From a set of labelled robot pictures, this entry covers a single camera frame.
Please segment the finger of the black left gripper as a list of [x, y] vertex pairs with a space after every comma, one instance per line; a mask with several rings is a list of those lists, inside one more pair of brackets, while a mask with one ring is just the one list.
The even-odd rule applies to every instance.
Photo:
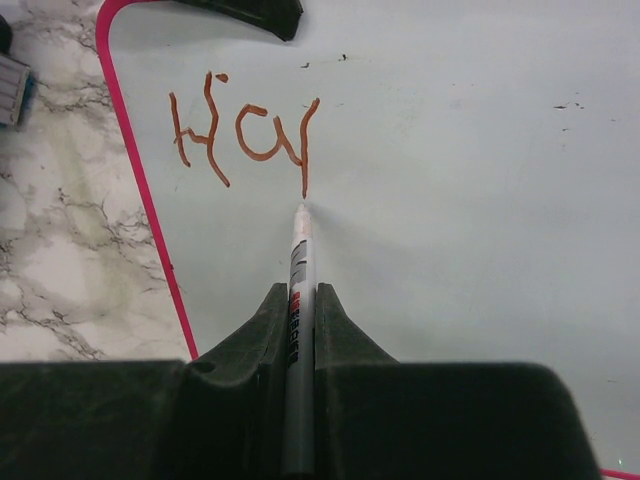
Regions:
[[220, 13], [274, 34], [295, 38], [304, 12], [299, 0], [179, 0], [179, 3]]

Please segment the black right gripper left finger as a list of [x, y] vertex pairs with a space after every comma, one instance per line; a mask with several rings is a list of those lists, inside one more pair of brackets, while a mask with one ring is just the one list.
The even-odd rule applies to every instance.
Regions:
[[287, 289], [194, 361], [5, 363], [5, 479], [275, 479]]

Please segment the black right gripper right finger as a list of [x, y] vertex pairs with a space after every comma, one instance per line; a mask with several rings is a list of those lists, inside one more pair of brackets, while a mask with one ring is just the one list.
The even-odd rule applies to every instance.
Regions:
[[401, 363], [320, 284], [315, 457], [321, 479], [596, 479], [573, 398], [522, 362]]

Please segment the white whiteboard marker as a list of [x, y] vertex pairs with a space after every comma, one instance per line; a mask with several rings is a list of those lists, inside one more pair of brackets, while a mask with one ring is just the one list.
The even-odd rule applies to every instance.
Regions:
[[281, 475], [286, 479], [315, 474], [314, 316], [316, 268], [312, 220], [301, 204], [294, 215], [290, 258], [285, 406]]

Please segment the pink framed whiteboard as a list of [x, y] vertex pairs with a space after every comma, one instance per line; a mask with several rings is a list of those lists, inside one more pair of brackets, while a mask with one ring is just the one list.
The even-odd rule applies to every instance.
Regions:
[[307, 1], [296, 37], [107, 1], [96, 43], [192, 355], [289, 275], [409, 361], [547, 365], [639, 471], [639, 5]]

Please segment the black plastic toolbox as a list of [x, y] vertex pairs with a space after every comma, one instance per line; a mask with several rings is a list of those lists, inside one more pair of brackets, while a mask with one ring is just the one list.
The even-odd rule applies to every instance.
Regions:
[[24, 122], [35, 88], [31, 68], [10, 55], [13, 30], [1, 17], [1, 91], [0, 124], [2, 129], [17, 128]]

